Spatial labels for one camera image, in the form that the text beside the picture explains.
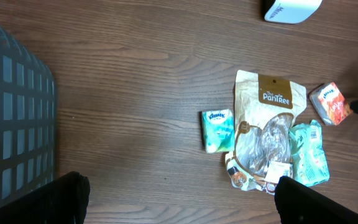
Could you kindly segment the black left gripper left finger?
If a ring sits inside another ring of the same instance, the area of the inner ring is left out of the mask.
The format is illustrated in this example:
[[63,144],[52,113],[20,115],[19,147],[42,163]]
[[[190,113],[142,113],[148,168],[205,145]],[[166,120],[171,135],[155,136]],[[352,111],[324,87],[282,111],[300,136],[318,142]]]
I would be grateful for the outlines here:
[[0,223],[83,224],[90,181],[79,172],[64,176],[0,208]]

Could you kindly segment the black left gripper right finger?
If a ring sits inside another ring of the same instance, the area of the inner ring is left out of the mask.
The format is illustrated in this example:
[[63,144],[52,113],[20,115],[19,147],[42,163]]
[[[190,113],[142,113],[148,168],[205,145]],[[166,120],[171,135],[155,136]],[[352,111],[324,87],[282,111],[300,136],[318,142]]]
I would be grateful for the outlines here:
[[358,224],[358,213],[286,176],[280,178],[274,200],[282,223]]

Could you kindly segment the orange packet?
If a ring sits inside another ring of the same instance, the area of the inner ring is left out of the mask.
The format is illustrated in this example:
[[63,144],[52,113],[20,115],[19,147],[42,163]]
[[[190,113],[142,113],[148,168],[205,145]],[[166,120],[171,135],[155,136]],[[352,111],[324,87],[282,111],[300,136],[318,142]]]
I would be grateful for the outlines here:
[[334,82],[317,87],[310,93],[310,100],[327,126],[337,126],[353,113]]

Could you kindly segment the teal snack packet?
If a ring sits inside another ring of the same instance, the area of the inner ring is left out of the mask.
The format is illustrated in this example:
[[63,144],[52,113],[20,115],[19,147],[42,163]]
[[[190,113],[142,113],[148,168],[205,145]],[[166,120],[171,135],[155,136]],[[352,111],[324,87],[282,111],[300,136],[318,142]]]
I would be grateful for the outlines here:
[[327,182],[330,173],[323,150],[322,127],[317,120],[292,127],[289,137],[293,178],[307,187]]

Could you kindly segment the brown beige snack pouch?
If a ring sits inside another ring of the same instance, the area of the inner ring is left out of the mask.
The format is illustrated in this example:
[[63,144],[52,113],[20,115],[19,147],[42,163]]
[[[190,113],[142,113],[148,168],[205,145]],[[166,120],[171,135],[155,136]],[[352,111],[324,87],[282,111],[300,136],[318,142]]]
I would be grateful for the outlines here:
[[293,175],[289,130],[306,106],[304,86],[237,71],[235,146],[225,155],[226,170],[235,188],[274,194],[279,179]]

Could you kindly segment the small teal tissue pack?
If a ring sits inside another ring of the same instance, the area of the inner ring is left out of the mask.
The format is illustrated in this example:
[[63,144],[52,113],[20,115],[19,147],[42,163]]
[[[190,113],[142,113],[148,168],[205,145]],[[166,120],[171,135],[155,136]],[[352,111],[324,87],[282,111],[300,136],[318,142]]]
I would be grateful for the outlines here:
[[234,117],[230,109],[204,111],[202,129],[207,153],[234,151]]

